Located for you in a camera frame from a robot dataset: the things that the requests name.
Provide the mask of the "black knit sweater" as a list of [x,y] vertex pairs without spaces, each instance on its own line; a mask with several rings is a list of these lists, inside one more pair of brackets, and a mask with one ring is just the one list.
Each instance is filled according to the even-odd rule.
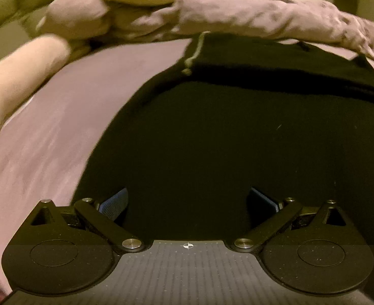
[[262,193],[338,201],[374,252],[374,69],[303,42],[196,36],[114,117],[73,198],[122,189],[118,224],[141,238],[238,238]]

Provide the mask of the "purple bed sheet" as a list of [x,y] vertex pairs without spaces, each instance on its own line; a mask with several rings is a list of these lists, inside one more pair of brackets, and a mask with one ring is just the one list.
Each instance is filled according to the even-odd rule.
[[35,205],[73,205],[88,159],[114,117],[154,76],[181,61],[193,39],[98,49],[64,66],[0,131],[2,254]]

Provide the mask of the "pink bolster pillow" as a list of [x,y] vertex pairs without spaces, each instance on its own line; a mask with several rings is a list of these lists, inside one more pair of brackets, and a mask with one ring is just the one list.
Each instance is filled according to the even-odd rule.
[[42,35],[0,60],[0,130],[33,92],[66,64],[70,55],[67,40]]

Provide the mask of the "purple pillow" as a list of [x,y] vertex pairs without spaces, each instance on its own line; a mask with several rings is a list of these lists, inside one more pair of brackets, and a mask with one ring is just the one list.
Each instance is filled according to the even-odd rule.
[[105,35],[110,26],[108,7],[103,0],[54,0],[36,30],[39,34],[82,40]]

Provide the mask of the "purple duvet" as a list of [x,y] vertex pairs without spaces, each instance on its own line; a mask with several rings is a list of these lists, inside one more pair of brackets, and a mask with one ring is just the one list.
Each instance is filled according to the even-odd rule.
[[326,1],[176,0],[147,8],[111,4],[113,31],[124,41],[154,42],[210,31],[337,45],[374,60],[374,22]]

